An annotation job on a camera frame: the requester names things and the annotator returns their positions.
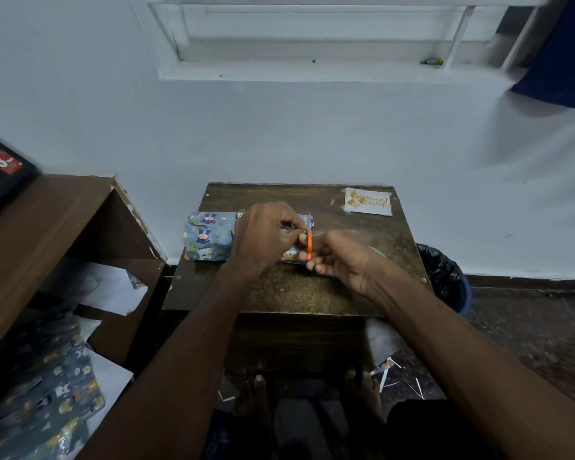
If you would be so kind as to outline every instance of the baseboard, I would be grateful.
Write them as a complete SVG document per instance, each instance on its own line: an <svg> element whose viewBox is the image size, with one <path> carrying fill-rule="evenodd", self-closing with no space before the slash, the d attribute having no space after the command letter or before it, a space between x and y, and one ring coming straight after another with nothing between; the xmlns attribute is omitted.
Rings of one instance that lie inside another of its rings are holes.
<svg viewBox="0 0 575 460"><path fill-rule="evenodd" d="M542 291L575 291L575 279L554 280L507 276L480 276L475 274L467 274L467 278L471 287L537 289Z"/></svg>

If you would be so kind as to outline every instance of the wooden desk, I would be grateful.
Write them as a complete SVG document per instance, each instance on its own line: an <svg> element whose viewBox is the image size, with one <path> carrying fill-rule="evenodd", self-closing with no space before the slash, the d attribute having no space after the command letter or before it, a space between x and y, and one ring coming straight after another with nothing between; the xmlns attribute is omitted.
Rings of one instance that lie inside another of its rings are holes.
<svg viewBox="0 0 575 460"><path fill-rule="evenodd" d="M316 231L358 231L368 245L430 287L394 187L358 186L391 192L392 216L345 213L345 194L341 192L344 187L211 183L199 210L240 211L254 203L284 200L298 213L311 213ZM186 261L182 256L164 309L192 310L220 266L219 262ZM337 364L341 358L337 360L336 355L340 353L343 359L351 358L352 363L357 358L370 366L374 363L366 361L366 342L362 338L364 317L377 314L370 302L359 297L352 300L345 287L333 278L317 276L301 265L276 264L265 271L243 307L226 367L281 369L289 362L290 369L296 365L297 369L320 371ZM355 342L361 345L351 351Z"/></svg>

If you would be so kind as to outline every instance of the floor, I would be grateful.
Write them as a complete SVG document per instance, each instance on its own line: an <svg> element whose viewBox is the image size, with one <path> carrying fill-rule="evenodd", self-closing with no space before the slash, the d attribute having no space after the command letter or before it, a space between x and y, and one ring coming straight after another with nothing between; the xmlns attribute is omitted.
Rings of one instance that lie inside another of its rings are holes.
<svg viewBox="0 0 575 460"><path fill-rule="evenodd" d="M162 293L168 284L169 279L164 278L158 286L126 362L135 375L184 317L161 311ZM575 401L575 292L474 287L467 320ZM388 371L386 384L398 384L386 387L381 394L386 415L395 403L419 398L416 378L426 399L445 398L410 348L399 349L392 358L401 368L395 365ZM236 394L236 381L241 377L230 375L222 382L224 398ZM275 381L275 386L275 432L287 457L346 458L343 439L347 424L336 388L314 377L284 377ZM217 408L230 410L231 403L218 398Z"/></svg>

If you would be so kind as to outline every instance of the blue patterned wrapping paper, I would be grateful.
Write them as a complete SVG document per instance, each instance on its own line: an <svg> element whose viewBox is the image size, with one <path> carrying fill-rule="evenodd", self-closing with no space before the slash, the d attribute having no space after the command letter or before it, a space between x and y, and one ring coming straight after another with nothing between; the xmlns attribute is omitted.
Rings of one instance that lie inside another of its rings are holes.
<svg viewBox="0 0 575 460"><path fill-rule="evenodd" d="M185 260L225 261L230 256L234 224L243 213L217 211L209 213L197 211L188 217L183 231ZM298 215L307 226L313 229L313 216ZM302 248L294 245L283 253L280 261L298 263L298 254Z"/></svg>

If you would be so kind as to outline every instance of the white wall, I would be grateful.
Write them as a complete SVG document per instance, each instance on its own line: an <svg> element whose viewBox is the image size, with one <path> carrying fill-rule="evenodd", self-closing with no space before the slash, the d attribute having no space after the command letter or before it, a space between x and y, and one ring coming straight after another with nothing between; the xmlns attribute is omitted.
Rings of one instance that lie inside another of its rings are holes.
<svg viewBox="0 0 575 460"><path fill-rule="evenodd" d="M159 81L130 1L0 0L0 139L115 173L169 257L209 181L393 184L466 272L575 278L575 110L503 80Z"/></svg>

